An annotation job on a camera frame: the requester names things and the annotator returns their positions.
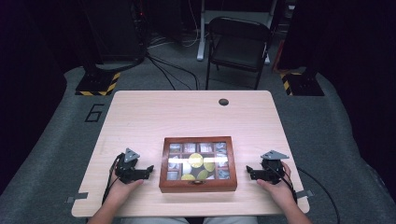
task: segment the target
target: human arm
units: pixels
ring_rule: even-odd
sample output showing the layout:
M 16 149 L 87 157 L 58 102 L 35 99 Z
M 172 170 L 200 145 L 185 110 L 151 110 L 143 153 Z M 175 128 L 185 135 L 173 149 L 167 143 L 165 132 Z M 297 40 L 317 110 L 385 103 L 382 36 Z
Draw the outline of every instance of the human arm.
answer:
M 89 224 L 108 224 L 111 223 L 113 217 L 116 215 L 120 207 L 128 199 L 128 196 L 132 191 L 143 184 L 143 180 L 136 180 L 130 184 L 122 183 L 113 174 L 112 182 L 114 184 L 111 186 L 110 192 L 108 193 L 105 202 L 99 208 L 99 210 L 90 218 Z
M 282 162 L 285 168 L 285 180 L 290 182 L 290 168 Z M 310 224 L 312 223 L 309 218 L 301 211 L 297 203 L 293 199 L 293 195 L 289 186 L 281 180 L 279 183 L 273 185 L 264 180 L 258 179 L 257 183 L 265 190 L 267 190 L 274 202 L 284 212 L 289 224 Z

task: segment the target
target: table surface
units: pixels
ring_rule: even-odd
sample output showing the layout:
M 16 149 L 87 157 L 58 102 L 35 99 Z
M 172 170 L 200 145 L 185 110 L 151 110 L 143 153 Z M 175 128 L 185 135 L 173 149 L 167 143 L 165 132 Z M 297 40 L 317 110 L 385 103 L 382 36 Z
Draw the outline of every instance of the table surface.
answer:
M 219 99 L 229 104 L 219 104 Z M 165 137 L 231 136 L 238 187 L 231 192 L 161 193 L 159 188 Z M 118 217 L 213 217 L 280 214 L 270 195 L 250 180 L 246 166 L 261 169 L 261 155 L 286 154 L 296 191 L 303 189 L 286 135 L 269 91 L 118 91 L 82 180 L 72 214 L 91 217 L 100 208 L 108 170 L 131 148 L 140 154 L 137 169 L 154 165 Z M 298 200 L 309 211 L 306 197 Z

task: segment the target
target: gray carpet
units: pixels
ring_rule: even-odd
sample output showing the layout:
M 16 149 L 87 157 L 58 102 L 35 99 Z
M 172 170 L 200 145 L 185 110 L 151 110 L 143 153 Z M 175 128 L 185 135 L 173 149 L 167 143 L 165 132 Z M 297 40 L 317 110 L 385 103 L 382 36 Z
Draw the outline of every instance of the gray carpet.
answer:
M 277 36 L 270 50 L 274 59 Z M 148 50 L 152 56 L 175 63 L 198 76 L 205 88 L 206 60 L 196 61 L 198 44 L 185 48 L 166 44 Z M 108 64 L 117 67 L 124 63 Z M 279 74 L 266 65 L 259 86 L 273 94 L 276 107 L 298 167 L 316 178 L 332 195 L 341 223 L 396 223 L 396 206 L 375 171 L 360 157 L 348 116 L 332 84 L 321 75 L 318 82 L 324 97 L 288 96 Z M 175 77 L 194 89 L 191 75 L 166 67 Z M 0 223 L 84 223 L 71 216 L 73 204 L 65 203 L 78 192 L 112 97 L 76 96 L 75 87 L 84 75 L 82 68 L 65 74 L 67 90 L 47 129 L 30 156 L 0 197 Z M 188 88 L 170 77 L 177 90 Z M 246 82 L 249 74 L 221 68 L 219 80 Z M 121 73 L 115 91 L 172 90 L 164 75 L 149 60 Z M 210 90 L 248 90 L 210 81 Z M 92 105 L 103 110 L 98 122 L 84 122 Z M 314 223 L 335 223 L 332 203 L 324 190 L 300 173 L 303 184 L 315 196 L 309 198 L 308 216 Z M 282 216 L 259 217 L 260 223 L 286 223 Z

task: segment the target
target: yellow and black hazard tape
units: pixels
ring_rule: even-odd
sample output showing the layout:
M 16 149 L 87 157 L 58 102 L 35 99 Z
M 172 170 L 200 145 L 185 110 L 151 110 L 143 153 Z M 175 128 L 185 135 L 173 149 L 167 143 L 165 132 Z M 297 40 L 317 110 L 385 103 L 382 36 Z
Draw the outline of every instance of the yellow and black hazard tape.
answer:
M 291 73 L 292 75 L 300 75 L 301 73 Z M 280 77 L 282 78 L 283 82 L 283 87 L 285 88 L 286 94 L 287 95 L 293 95 L 293 92 L 291 91 L 290 84 L 288 82 L 288 79 L 286 78 L 285 73 L 281 73 Z
M 93 96 L 93 95 L 109 95 L 113 90 L 116 88 L 117 81 L 120 78 L 120 73 L 114 75 L 113 79 L 111 80 L 110 85 L 108 86 L 106 91 L 76 91 L 76 95 L 86 95 L 86 96 Z

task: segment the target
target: chair leg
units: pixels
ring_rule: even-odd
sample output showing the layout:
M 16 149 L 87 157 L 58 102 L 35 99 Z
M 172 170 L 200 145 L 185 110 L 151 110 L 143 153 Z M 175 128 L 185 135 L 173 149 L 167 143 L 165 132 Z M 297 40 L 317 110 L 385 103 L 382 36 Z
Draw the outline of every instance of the chair leg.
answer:
M 254 86 L 254 90 L 257 90 L 257 88 L 259 87 L 259 82 L 261 77 L 262 77 L 262 69 L 260 69 L 259 73 L 257 74 L 256 85 Z
M 209 72 L 210 72 L 210 61 L 207 60 L 207 68 L 206 68 L 206 85 L 205 90 L 209 87 Z

